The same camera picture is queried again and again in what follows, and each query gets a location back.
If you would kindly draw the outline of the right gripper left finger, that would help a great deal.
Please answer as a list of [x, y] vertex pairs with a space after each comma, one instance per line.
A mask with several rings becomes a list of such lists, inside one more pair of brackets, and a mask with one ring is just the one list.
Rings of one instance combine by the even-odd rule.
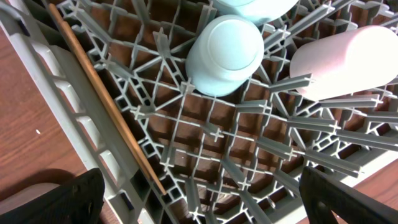
[[34, 184], [1, 201], [1, 224], [101, 223], [104, 190], [99, 168], [64, 184]]

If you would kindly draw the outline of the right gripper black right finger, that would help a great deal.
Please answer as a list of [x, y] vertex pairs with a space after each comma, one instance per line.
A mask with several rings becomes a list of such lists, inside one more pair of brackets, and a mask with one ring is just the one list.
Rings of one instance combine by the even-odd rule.
[[397, 210], [337, 181], [318, 169], [305, 167], [300, 196], [310, 223], [397, 223]]

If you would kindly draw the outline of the wooden chopstick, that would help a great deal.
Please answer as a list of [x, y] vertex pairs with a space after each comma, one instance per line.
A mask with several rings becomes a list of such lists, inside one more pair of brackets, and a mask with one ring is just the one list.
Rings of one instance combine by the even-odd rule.
[[145, 154], [143, 153], [141, 147], [137, 143], [134, 135], [132, 134], [131, 130], [129, 129], [129, 126], [125, 122], [123, 116], [119, 112], [117, 106], [115, 105], [113, 99], [111, 98], [110, 94], [106, 90], [106, 87], [103, 85], [103, 82], [101, 81], [99, 75], [97, 74], [96, 70], [94, 69], [91, 60], [88, 58], [87, 54], [83, 50], [83, 47], [80, 45], [77, 37], [75, 36], [74, 32], [72, 31], [72, 28], [68, 25], [66, 21], [63, 20], [61, 17], [58, 9], [56, 6], [52, 3], [49, 4], [49, 11], [55, 18], [55, 21], [57, 22], [60, 30], [63, 32], [63, 34], [66, 37], [66, 40], [68, 44], [70, 45], [70, 48], [76, 55], [80, 65], [84, 69], [86, 76], [90, 80], [93, 88], [95, 89], [97, 95], [99, 96], [102, 104], [106, 108], [106, 111], [108, 112], [109, 116], [113, 120], [113, 123], [117, 127], [120, 135], [124, 139], [124, 142], [130, 149], [132, 155], [136, 159], [137, 163], [139, 164], [140, 168], [144, 170], [144, 174], [150, 178], [150, 180], [153, 180], [158, 186], [160, 192], [162, 195], [166, 195], [167, 192], [162, 185], [161, 181], [157, 177], [156, 173], [154, 172], [152, 166], [150, 165], [149, 161], [147, 160]]

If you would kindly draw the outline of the pale pink cup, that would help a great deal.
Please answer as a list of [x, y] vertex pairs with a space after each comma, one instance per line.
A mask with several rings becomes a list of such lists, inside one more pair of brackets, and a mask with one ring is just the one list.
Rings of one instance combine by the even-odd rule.
[[318, 101], [391, 82], [397, 76], [397, 34], [383, 26], [365, 26], [301, 46], [293, 55], [290, 78], [311, 74], [305, 98]]

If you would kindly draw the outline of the light blue cup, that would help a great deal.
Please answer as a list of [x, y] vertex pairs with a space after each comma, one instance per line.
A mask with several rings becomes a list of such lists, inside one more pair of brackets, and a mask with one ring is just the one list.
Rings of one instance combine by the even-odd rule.
[[200, 93], [226, 96], [259, 68], [263, 56], [262, 35], [251, 21], [235, 15], [220, 16], [192, 45], [185, 69]]

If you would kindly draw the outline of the light blue bowl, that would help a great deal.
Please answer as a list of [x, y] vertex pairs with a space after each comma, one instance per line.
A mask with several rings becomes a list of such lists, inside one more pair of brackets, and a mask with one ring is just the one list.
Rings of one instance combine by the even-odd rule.
[[243, 17], [255, 25], [272, 22], [292, 9], [299, 0], [213, 0], [221, 14]]

